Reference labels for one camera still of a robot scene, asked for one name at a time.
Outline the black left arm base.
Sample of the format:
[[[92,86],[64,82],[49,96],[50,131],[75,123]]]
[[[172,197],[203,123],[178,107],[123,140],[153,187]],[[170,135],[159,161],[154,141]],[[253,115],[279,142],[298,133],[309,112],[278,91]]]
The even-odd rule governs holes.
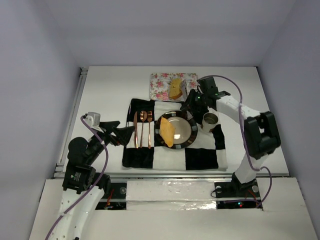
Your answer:
[[[106,188],[106,193],[95,207],[96,210],[125,210],[127,182],[124,180],[111,180]]]

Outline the silver metal tongs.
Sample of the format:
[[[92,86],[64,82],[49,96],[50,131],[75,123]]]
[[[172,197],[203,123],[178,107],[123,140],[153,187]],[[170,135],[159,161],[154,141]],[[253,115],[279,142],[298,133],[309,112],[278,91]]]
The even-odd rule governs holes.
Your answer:
[[[185,101],[187,98],[188,98],[188,89],[187,89],[187,81],[186,80],[183,80],[181,83],[180,83],[180,91],[182,93],[182,97],[183,97],[183,100]]]

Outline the brown crusted bread slice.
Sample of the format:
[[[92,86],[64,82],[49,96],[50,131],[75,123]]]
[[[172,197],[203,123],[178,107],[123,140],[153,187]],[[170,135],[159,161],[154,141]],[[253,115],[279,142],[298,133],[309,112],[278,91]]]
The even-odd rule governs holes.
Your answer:
[[[182,91],[180,88],[180,84],[182,80],[180,78],[175,78],[171,81],[169,87],[169,97],[173,100],[177,100],[179,97],[182,96]]]

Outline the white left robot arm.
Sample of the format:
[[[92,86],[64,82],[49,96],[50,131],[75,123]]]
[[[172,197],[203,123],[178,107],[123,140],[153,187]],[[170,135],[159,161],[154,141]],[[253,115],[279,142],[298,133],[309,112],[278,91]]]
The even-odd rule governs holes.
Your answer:
[[[81,240],[97,204],[111,190],[110,176],[92,166],[107,145],[126,146],[135,127],[119,128],[119,121],[100,122],[88,114],[81,122],[92,137],[72,139],[68,145],[68,163],[62,183],[62,197],[57,220],[46,235],[47,240]]]

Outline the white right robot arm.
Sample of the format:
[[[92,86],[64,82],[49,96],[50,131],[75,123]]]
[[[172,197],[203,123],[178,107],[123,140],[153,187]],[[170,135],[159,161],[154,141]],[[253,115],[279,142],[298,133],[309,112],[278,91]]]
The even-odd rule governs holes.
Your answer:
[[[211,108],[240,125],[245,155],[232,174],[231,185],[236,191],[247,189],[264,168],[265,160],[281,145],[275,116],[270,111],[251,109],[227,91],[219,91],[214,75],[202,77],[197,83],[197,89],[190,90],[180,109],[196,116]]]

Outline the light yellow bread slice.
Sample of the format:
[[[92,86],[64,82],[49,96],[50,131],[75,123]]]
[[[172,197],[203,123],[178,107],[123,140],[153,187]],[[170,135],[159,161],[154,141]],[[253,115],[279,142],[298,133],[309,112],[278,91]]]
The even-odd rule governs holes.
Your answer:
[[[160,119],[159,134],[169,148],[174,145],[175,127],[164,117]]]

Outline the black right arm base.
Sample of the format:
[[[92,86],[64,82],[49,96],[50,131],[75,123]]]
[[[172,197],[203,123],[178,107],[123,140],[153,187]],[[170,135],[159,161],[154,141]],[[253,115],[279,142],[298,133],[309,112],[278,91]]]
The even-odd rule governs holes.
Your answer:
[[[237,198],[244,199],[246,197],[253,197],[260,199],[260,191],[256,179],[241,183],[236,175],[233,173],[230,181],[220,181],[214,183],[214,190],[212,192],[216,198]]]

